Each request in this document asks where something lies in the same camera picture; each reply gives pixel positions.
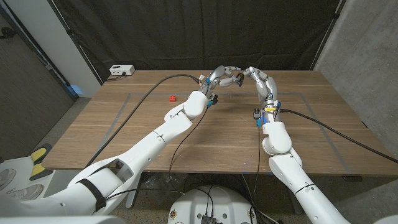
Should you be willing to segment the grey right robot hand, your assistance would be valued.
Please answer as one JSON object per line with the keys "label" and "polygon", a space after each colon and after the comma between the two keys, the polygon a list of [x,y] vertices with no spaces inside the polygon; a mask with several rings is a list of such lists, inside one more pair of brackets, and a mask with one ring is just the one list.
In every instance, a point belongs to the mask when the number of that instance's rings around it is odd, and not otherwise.
{"label": "grey right robot hand", "polygon": [[254,67],[245,69],[243,74],[252,78],[256,84],[257,95],[261,105],[261,118],[264,123],[279,122],[281,102],[277,99],[277,85],[274,79]]}

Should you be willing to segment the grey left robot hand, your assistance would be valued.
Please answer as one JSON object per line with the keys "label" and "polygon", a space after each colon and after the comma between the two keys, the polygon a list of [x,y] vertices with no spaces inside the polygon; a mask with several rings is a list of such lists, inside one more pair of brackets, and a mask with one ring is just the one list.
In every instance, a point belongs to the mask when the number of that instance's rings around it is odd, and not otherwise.
{"label": "grey left robot hand", "polygon": [[233,74],[234,71],[240,71],[239,67],[220,65],[214,69],[202,82],[201,92],[210,99],[213,95],[215,86],[227,87],[237,83],[239,78]]}

